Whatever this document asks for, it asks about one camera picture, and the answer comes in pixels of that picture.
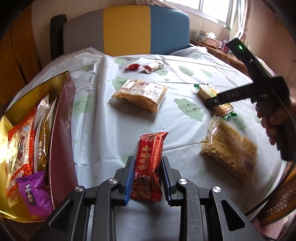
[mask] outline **white tablecloth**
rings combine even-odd
[[[131,63],[153,61],[164,67],[151,74],[141,69],[125,69]],[[78,182],[86,188],[113,177],[117,169],[125,166],[129,155],[137,154],[139,137],[159,131],[169,132],[163,156],[168,157],[172,168],[197,186],[220,186],[244,212],[266,196],[283,172],[286,162],[281,160],[276,147],[269,144],[255,105],[249,99],[233,103],[238,117],[230,123],[258,146],[255,185],[243,185],[214,160],[201,154],[196,142],[206,136],[214,112],[204,107],[194,84],[209,83],[224,91],[251,82],[205,48],[191,47],[169,56],[116,58],[93,48],[81,50],[51,62],[16,95],[12,104],[35,86],[66,70],[70,71],[77,88],[72,145]],[[157,115],[122,99],[110,99],[127,79],[157,82],[168,88]],[[196,110],[184,111],[188,104]],[[161,202],[131,200],[128,206],[116,207],[115,211],[117,240],[178,240],[180,208],[169,207],[164,195]]]

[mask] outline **windowsill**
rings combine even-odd
[[[200,10],[197,10],[197,9],[194,9],[194,8],[191,8],[191,7],[188,7],[188,6],[184,6],[184,5],[181,5],[181,4],[169,2],[169,1],[167,3],[175,6],[176,8],[178,8],[179,10],[181,10],[181,11],[183,11],[185,13],[197,15],[197,16],[202,17],[204,19],[210,20],[210,21],[214,22],[215,24],[217,24],[217,25],[219,25],[219,26],[221,26],[223,28],[227,28],[227,25],[224,22],[222,22],[222,21],[220,21],[218,19],[215,19],[215,18],[213,18],[213,17],[211,17],[211,16],[209,16],[207,14],[204,14],[204,13],[200,12]]]

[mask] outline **barcode label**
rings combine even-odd
[[[248,160],[246,159],[242,159],[242,167],[245,168],[249,173],[253,173],[253,169],[254,169],[254,166],[253,166],[253,163],[249,162]]]

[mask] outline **box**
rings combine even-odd
[[[77,185],[74,166],[71,118],[76,87],[69,72],[40,84],[18,100],[0,120],[0,216],[18,222],[36,222],[21,199],[9,208],[6,196],[6,153],[8,131],[49,93],[50,102],[57,97],[48,148],[49,189],[55,209]]]

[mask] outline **purple wrapper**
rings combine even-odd
[[[45,191],[44,171],[18,178],[16,181],[30,215],[45,220],[52,213],[52,202]]]

